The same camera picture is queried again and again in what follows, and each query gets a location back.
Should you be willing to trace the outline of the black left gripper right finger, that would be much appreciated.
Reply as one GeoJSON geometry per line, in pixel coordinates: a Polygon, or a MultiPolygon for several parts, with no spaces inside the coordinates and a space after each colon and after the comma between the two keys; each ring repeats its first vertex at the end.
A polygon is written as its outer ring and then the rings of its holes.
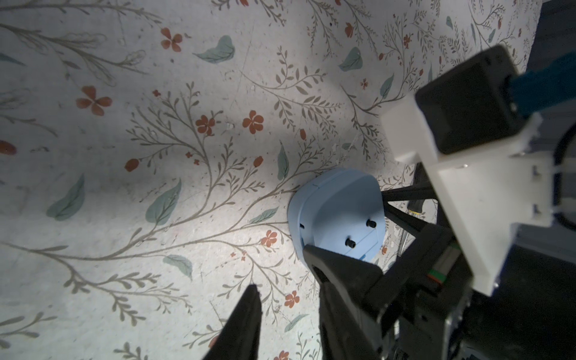
{"type": "Polygon", "coordinates": [[[324,359],[380,359],[332,283],[320,287],[319,330],[324,359]]]}

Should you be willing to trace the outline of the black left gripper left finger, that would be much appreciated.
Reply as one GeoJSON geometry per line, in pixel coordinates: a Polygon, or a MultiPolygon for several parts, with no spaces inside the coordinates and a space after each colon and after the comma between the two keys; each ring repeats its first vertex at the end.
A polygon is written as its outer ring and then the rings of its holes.
{"type": "Polygon", "coordinates": [[[260,293],[257,286],[252,284],[244,291],[226,325],[204,359],[257,359],[261,322],[260,293]]]}

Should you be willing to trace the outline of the light blue alarm clock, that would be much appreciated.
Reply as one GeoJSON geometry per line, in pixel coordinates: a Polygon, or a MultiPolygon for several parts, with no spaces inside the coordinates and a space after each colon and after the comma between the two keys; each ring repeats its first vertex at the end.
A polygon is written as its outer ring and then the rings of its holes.
{"type": "Polygon", "coordinates": [[[371,262],[386,237],[380,185],[357,169],[333,169],[304,184],[289,202],[287,220],[302,263],[307,245],[371,262]]]}

